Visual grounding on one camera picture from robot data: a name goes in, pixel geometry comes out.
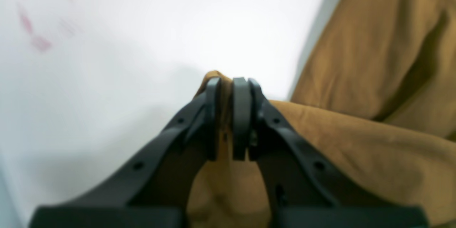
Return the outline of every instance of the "black mount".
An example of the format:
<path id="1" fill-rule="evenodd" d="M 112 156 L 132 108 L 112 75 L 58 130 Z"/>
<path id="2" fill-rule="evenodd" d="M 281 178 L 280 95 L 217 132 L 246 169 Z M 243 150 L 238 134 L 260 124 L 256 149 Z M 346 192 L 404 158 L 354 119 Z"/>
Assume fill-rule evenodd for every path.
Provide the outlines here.
<path id="1" fill-rule="evenodd" d="M 221 79 L 182 108 L 111 177 L 82 196 L 39 207 L 31 228 L 184 228 L 195 175 L 218 152 Z M 426 228 L 419 207 L 365 191 L 291 127 L 259 84 L 233 79 L 233 158 L 256 161 L 274 228 Z"/>

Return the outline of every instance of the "brown fabric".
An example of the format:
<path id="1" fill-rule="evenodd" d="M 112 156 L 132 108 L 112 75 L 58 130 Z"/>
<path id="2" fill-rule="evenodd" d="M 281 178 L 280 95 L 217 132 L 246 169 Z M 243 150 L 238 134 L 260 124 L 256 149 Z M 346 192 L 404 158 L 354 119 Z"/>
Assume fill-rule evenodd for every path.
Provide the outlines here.
<path id="1" fill-rule="evenodd" d="M 293 103 L 272 102 L 364 189 L 418 204 L 430 223 L 456 219 L 456 0 L 341 0 L 301 75 Z M 219 158 L 195 178 L 193 227 L 266 227 L 255 163 L 231 159 L 223 78 Z"/>

